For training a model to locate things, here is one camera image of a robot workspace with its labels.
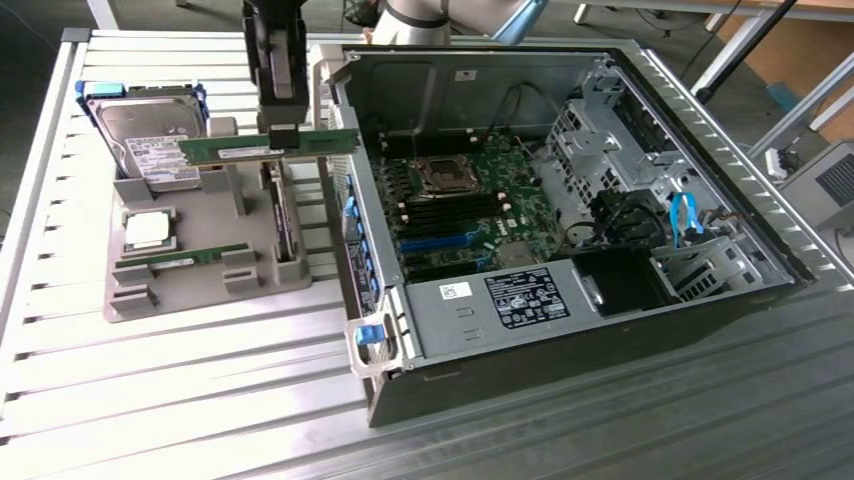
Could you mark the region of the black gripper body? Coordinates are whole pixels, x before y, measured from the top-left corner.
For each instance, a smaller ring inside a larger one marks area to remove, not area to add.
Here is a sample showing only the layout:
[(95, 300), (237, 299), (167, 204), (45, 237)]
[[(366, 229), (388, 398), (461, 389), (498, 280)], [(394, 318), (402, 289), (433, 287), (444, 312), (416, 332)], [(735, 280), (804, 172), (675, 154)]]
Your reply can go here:
[(241, 18), (258, 130), (298, 125), (309, 106), (304, 1), (246, 0)]

